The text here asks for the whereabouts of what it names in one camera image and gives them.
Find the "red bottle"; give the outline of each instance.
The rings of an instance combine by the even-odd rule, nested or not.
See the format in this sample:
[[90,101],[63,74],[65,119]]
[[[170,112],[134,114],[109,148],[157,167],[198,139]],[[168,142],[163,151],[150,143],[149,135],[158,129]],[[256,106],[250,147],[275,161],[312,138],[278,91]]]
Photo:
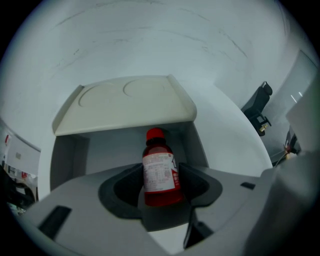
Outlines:
[[144,198],[148,206],[166,206],[184,199],[174,154],[160,128],[146,133],[143,151]]

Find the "red cap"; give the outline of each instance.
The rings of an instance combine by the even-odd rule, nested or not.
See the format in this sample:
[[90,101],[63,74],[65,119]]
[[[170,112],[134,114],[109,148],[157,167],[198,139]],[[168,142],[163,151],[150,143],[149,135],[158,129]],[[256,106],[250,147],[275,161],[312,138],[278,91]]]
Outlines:
[[160,128],[152,128],[146,132],[146,140],[152,138],[165,138],[164,132]]

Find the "white lid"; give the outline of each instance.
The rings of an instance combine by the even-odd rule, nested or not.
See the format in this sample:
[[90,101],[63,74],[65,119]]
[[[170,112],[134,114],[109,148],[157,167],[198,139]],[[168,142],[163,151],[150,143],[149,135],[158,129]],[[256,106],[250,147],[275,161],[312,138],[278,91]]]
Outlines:
[[173,75],[121,77],[78,87],[53,121],[56,136],[194,121],[197,109]]

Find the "bottle label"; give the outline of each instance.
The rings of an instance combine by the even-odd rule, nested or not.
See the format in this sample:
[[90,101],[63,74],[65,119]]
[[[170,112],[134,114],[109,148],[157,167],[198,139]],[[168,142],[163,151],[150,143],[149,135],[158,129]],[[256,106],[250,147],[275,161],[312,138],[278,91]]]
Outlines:
[[178,170],[174,155],[153,153],[142,159],[144,192],[148,194],[180,189]]

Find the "white label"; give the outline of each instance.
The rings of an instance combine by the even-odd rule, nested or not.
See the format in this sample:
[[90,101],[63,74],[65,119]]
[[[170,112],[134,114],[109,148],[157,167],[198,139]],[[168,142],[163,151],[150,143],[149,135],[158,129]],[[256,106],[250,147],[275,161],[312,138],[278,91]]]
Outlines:
[[180,189],[179,176],[173,154],[149,154],[142,159],[142,163],[145,192]]

